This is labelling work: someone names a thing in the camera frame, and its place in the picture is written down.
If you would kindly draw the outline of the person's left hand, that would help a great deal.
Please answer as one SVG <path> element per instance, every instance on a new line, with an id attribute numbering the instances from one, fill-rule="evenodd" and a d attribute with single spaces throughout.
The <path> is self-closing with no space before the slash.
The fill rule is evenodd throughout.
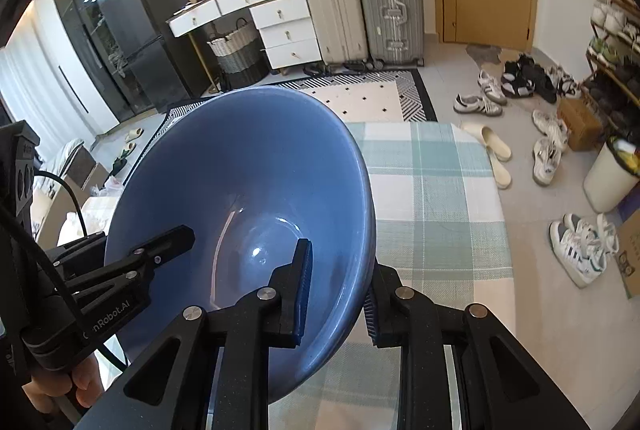
<path id="1" fill-rule="evenodd" d="M 65 396 L 73 389 L 76 389 L 77 402 L 85 408 L 93 406 L 103 394 L 99 364 L 93 354 L 76 365 L 70 374 L 48 372 L 36 367 L 32 370 L 32 380 L 23 387 L 32 406 L 43 414 L 54 413 L 54 399 Z"/>

